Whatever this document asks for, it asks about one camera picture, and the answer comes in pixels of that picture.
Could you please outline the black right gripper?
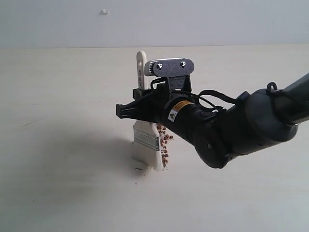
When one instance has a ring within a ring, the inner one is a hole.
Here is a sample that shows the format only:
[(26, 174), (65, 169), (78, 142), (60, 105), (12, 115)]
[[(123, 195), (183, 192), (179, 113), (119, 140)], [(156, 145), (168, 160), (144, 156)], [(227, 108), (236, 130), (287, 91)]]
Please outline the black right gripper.
[(228, 162), (227, 148), (222, 142), (214, 123), (226, 110), (219, 105), (209, 103), (203, 106), (200, 101), (207, 101), (205, 96), (214, 96), (231, 103), (231, 97), (215, 91), (203, 90), (194, 94), (184, 90), (168, 93), (163, 88), (133, 89), (134, 101), (117, 104), (116, 115), (120, 119), (153, 120), (192, 144), (199, 157), (208, 166), (221, 169)]

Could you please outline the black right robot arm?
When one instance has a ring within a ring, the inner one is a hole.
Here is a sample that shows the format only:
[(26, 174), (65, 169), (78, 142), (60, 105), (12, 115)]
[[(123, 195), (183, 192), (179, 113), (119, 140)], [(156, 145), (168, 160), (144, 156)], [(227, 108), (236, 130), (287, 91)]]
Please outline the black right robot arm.
[(157, 78), (150, 89), (133, 93), (133, 102), (116, 106), (119, 118), (164, 125), (215, 169), (293, 139), (309, 118), (307, 75), (284, 89), (271, 82), (235, 99), (215, 90), (193, 94), (189, 76)]

